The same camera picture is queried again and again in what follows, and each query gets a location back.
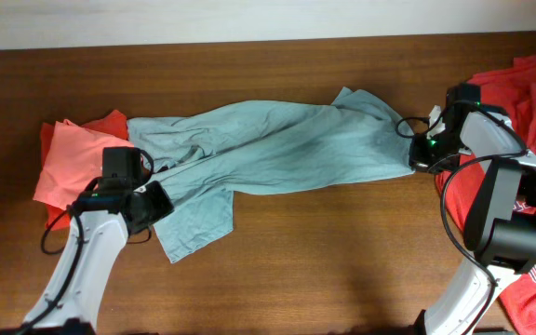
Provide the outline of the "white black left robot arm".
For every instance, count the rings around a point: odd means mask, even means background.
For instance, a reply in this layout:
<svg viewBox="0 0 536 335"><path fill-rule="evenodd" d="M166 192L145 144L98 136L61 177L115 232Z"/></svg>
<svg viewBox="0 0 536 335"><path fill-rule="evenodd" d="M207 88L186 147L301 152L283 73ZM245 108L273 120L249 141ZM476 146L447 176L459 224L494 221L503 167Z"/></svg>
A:
<svg viewBox="0 0 536 335"><path fill-rule="evenodd" d="M67 207L67 242L39 300L21 325L0 328L0 334L94 334L118 255L132 235L172 211L157 181L134 188L93 180Z"/></svg>

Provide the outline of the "light blue t-shirt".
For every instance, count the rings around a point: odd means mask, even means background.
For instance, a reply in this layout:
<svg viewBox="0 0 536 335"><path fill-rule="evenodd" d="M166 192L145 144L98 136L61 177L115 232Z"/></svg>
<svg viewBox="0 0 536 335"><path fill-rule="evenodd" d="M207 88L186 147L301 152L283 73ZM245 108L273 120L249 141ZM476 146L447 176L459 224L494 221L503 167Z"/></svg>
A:
<svg viewBox="0 0 536 335"><path fill-rule="evenodd" d="M175 263L234 229L235 193L271 195L412 174L400 116L365 90L327 105L246 100L190 117L137 117L128 139L154 160L174 211L154 225Z"/></svg>

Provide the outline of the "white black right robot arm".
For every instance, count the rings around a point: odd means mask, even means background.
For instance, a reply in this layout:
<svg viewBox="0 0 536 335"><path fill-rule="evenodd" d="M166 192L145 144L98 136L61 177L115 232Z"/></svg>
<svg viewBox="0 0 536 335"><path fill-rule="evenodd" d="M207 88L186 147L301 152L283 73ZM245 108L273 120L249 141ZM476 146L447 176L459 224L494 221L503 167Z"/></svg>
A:
<svg viewBox="0 0 536 335"><path fill-rule="evenodd" d="M536 155L506 114L478 102L435 107L424 122L428 128L412 138L409 162L415 169L437 174L450 161L448 182L473 165L485 177L462 238L450 239L463 261L413 330L472 334L500 294L536 265Z"/></svg>

